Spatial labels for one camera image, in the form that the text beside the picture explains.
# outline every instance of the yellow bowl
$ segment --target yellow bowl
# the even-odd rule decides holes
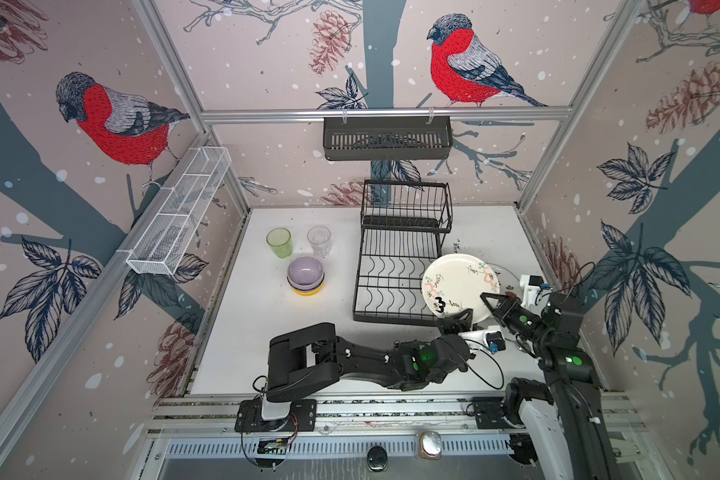
[[[293,290],[294,292],[298,293],[301,296],[310,296],[310,295],[316,294],[321,288],[322,288],[322,283],[320,283],[316,289],[311,290],[309,292],[301,292],[300,290],[297,290],[293,287],[291,287],[291,290]]]

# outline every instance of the white table surface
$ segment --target white table surface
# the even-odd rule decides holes
[[[542,275],[522,226],[510,206],[455,206],[453,228],[446,235],[443,254],[471,254],[499,264],[515,275]],[[230,282],[208,339],[200,368],[192,385],[193,395],[253,393],[251,383],[267,374],[269,341],[278,335],[319,322],[336,324],[336,335],[350,342],[390,349],[394,341],[430,341],[439,332],[423,326],[355,322],[352,298],[360,249],[360,209],[278,208],[254,209]],[[333,248],[322,259],[326,280],[313,296],[294,293],[286,279],[288,264],[298,255],[312,254],[306,234],[316,225],[332,232]],[[277,258],[266,243],[267,233],[284,226],[291,231],[293,255]],[[308,350],[314,363],[314,355]],[[504,370],[504,380],[524,377],[543,381],[544,375],[527,354],[508,343],[494,357]],[[493,362],[479,354],[469,361],[483,378],[499,385],[501,378]],[[472,372],[454,371],[440,383],[431,383],[410,395],[428,393],[485,392],[491,390]],[[371,382],[343,379],[321,393],[400,394]]]

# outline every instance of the floral pattern plate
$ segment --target floral pattern plate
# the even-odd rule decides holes
[[[490,311],[480,299],[483,292],[499,293],[499,280],[486,262],[472,255],[442,255],[422,278],[424,302],[441,318],[471,308],[473,323],[485,320]]]

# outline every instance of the red-breasted bird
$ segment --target red-breasted bird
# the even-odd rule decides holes
[[[661,10],[665,6],[678,1],[679,0],[667,0],[666,2],[653,7],[653,10]],[[704,28],[701,33],[705,33],[716,28],[716,25],[710,25],[710,15],[720,10],[720,0],[683,0],[683,2],[687,3],[688,7],[687,10],[683,9],[680,16],[678,16],[677,20],[680,21],[680,26],[678,26],[676,30],[682,29],[682,26],[686,23],[686,20],[688,20],[690,14],[692,13],[706,16],[706,28]]]
[[[122,164],[149,166],[150,180],[142,185],[142,191],[149,185],[158,185],[152,180],[152,162],[168,149],[173,127],[190,117],[147,101],[141,95],[107,88],[80,72],[61,79],[56,87],[56,101],[64,120],[77,120],[110,158]]]
[[[472,22],[460,13],[440,17],[429,31],[432,40],[432,81],[451,99],[482,105],[488,98],[516,97],[535,107],[545,105],[525,94],[498,55],[480,43]]]

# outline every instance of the purple bowl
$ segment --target purple bowl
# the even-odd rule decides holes
[[[322,263],[314,256],[300,256],[288,265],[288,282],[298,290],[316,288],[324,275]]]

